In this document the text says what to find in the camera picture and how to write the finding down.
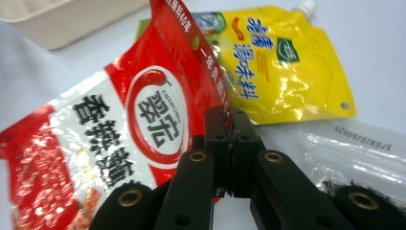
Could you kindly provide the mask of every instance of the clear plastic bag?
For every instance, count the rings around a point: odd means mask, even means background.
[[[406,136],[356,120],[257,126],[265,146],[288,154],[323,192],[355,184],[406,212]]]

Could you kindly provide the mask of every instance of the green label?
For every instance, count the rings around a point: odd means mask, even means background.
[[[292,40],[278,37],[278,60],[280,62],[300,61],[298,52],[293,46]]]

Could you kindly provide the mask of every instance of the white container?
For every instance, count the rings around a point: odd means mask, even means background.
[[[0,0],[0,20],[46,49],[63,47],[148,4],[148,0]]]

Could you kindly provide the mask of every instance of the black plastic part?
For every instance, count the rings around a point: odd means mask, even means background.
[[[255,178],[254,162],[257,153],[265,147],[255,132],[248,115],[241,109],[232,109],[233,148],[232,183],[234,197],[249,198]]]
[[[255,170],[281,229],[354,229],[285,154],[261,151]]]
[[[149,187],[140,183],[123,185],[104,202],[89,229],[147,229],[145,224],[151,221],[149,210],[152,200]]]
[[[403,214],[371,190],[357,186],[341,188],[335,196],[335,203],[356,229],[406,229]]]
[[[212,229],[214,158],[203,149],[183,153],[154,229]]]
[[[224,126],[222,106],[210,108],[205,113],[204,149],[209,150],[215,159],[214,191],[216,196],[224,196],[230,190],[230,143],[229,133]]]
[[[281,229],[281,221],[260,186],[253,191],[250,210],[259,230]]]

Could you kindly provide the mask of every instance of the plastic packaging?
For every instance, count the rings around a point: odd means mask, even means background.
[[[350,86],[326,33],[305,18],[314,7],[306,1],[294,11],[270,6],[193,14],[217,53],[233,106],[254,124],[355,115]],[[140,24],[138,35],[147,20]]]
[[[289,155],[323,192],[376,191],[406,213],[406,136],[353,119],[256,127],[265,146]]]
[[[152,21],[125,54],[0,133],[15,229],[87,229],[115,188],[171,178],[209,107],[227,114],[211,47],[174,3],[151,0]]]

